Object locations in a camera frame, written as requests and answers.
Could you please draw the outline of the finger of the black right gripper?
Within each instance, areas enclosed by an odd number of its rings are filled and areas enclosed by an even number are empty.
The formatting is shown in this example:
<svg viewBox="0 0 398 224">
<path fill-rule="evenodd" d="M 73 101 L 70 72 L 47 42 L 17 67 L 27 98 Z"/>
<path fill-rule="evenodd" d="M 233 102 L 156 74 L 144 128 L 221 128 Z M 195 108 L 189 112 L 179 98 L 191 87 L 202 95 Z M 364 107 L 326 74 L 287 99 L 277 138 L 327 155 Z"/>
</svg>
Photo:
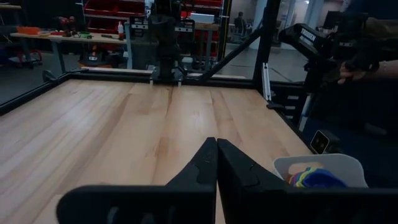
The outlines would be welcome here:
<svg viewBox="0 0 398 224">
<path fill-rule="evenodd" d="M 181 41 L 195 40 L 195 21 L 192 19 L 181 19 L 175 25 L 178 39 Z"/>
<path fill-rule="evenodd" d="M 130 35 L 131 38 L 144 37 L 148 30 L 148 22 L 146 17 L 130 17 Z"/>
</svg>

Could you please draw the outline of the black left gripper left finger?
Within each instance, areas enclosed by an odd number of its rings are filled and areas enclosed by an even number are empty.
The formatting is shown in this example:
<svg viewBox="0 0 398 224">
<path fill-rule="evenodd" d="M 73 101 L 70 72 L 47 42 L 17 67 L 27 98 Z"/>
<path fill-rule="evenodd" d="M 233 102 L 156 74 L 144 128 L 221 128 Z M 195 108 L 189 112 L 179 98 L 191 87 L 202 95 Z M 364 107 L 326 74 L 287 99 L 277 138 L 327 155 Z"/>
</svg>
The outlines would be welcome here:
<svg viewBox="0 0 398 224">
<path fill-rule="evenodd" d="M 59 223 L 214 223 L 217 141 L 207 138 L 165 185 L 85 185 L 58 202 Z"/>
</svg>

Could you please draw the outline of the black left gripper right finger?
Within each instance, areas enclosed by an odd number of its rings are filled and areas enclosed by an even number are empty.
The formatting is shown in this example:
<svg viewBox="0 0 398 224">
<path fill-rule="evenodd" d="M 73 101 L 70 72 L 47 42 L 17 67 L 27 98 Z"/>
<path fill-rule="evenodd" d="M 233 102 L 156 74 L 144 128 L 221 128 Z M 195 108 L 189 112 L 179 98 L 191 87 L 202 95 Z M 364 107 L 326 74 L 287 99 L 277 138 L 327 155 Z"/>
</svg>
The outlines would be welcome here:
<svg viewBox="0 0 398 224">
<path fill-rule="evenodd" d="M 226 139 L 218 184 L 226 223 L 397 223 L 397 190 L 295 188 Z"/>
</svg>

